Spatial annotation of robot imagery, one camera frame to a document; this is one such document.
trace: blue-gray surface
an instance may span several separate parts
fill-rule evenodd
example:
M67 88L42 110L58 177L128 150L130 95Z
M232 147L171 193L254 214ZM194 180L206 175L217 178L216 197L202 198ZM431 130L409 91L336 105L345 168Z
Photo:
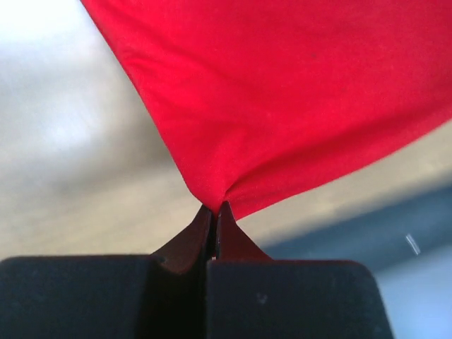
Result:
M265 248L351 259L376 276L397 339L452 338L452 186Z

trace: cloth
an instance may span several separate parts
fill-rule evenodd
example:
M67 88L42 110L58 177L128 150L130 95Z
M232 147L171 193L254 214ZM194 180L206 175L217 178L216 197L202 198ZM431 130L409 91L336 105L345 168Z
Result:
M236 218L452 117L449 0L83 0L190 191Z

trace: red cloth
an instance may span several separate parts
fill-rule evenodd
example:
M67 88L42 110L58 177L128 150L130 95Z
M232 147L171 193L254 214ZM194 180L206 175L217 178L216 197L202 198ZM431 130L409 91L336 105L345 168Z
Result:
M241 218L452 117L452 1L83 0L191 192Z

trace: table surface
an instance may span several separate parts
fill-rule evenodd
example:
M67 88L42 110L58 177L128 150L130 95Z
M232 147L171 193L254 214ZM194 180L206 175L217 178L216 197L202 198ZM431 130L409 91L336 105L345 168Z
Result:
M0 109L0 259L151 252L200 206L78 0L0 4ZM239 224L267 244L450 181L451 123Z

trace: floor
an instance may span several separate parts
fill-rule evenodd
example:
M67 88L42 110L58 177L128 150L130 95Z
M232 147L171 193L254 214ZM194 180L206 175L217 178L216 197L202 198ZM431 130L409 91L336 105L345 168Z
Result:
M259 244L452 181L452 123L239 224ZM151 252L200 203L78 0L0 4L0 259Z

